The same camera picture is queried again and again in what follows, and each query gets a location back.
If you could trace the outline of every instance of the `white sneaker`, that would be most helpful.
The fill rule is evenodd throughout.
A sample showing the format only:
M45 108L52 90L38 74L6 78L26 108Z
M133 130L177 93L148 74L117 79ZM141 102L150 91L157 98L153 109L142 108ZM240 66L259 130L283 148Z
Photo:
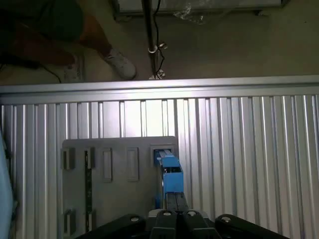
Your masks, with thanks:
M112 48L110 54L102 59L111 65L119 76L125 80L131 80L136 75L136 68L133 63L122 55L121 52Z
M75 62L64 67L64 83L84 82L84 55L73 55Z

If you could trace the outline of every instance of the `cable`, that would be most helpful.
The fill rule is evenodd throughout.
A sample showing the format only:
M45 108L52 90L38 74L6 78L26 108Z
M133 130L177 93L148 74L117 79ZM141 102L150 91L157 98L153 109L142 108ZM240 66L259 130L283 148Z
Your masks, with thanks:
M160 53L160 56L161 56L161 62L160 62L159 68L156 70L156 75L157 75L158 78L159 78L158 73L159 73L159 71L160 71L160 69L161 69L161 67L163 65L164 60L165 60L165 57L164 57L164 55L163 55L163 53L162 53L162 51L160 49L160 46L159 46L159 38L160 38L159 34L160 33L159 33L159 26L158 26L158 24L156 22L156 14L158 13L158 11L160 9L160 3L161 3L161 0L158 1L158 5L157 5L156 10L155 10L155 12L153 14L153 21L154 21L154 25L155 25L155 29L156 29L156 46L158 47L158 50L159 50L159 53Z
M41 66L43 67L44 70L46 70L47 72L49 72L50 74L52 74L53 76L55 76L55 77L59 80L60 83L62 83L60 77L59 77L57 74L55 74L54 72L50 71L50 70L49 70L48 68L46 68L45 66L43 66L43 65L41 65Z

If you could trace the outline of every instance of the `screw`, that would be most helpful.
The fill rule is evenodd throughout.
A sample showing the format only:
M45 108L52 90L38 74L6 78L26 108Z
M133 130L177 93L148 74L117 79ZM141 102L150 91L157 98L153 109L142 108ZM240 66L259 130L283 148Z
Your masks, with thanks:
M187 214L188 214L189 216L191 216L191 217L194 217L194 216L196 215L196 212L194 212L194 211L189 211Z
M231 221L229 217L222 217L221 219L226 223L229 223Z
M138 220L139 220L138 217L132 217L132 218L131 218L131 222L137 222Z

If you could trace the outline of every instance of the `leg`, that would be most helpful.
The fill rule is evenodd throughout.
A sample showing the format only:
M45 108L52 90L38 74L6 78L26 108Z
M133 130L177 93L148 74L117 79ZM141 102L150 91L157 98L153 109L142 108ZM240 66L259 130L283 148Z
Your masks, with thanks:
M20 23L15 24L15 39L7 51L42 64L65 66L74 63L72 54L54 46L38 32Z
M97 50L104 57L108 56L112 49L95 17L87 14L84 15L83 32L78 42L83 46Z

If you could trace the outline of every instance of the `dark shorts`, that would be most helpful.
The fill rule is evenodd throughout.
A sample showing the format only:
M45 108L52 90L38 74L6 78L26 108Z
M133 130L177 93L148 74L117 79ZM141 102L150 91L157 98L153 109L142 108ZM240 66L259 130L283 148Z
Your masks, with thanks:
M15 22L21 22L56 40L78 40L84 14L75 0L0 0L0 49L9 47Z

